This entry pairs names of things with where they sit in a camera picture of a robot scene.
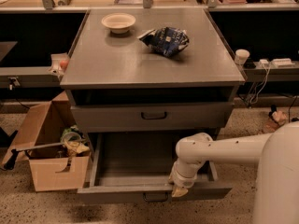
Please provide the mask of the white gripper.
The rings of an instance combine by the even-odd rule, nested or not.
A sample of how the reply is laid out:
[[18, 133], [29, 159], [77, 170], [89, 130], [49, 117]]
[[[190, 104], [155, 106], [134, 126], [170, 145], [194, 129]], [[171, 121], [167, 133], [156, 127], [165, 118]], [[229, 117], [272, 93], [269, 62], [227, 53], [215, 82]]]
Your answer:
[[194, 185], [197, 173], [203, 167], [203, 163], [188, 163], [176, 160], [172, 166], [169, 182], [173, 183], [172, 197], [179, 198], [188, 193], [189, 188]]

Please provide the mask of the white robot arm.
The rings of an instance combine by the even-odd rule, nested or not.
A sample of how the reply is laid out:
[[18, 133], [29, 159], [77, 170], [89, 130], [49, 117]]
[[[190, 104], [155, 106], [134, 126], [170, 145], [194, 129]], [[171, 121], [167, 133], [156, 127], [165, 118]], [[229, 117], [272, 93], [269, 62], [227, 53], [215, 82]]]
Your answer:
[[238, 138], [213, 140], [207, 133], [198, 133], [180, 139], [176, 144], [169, 182], [172, 196], [182, 197], [194, 185], [197, 172], [207, 161], [229, 164], [258, 164], [270, 133]]

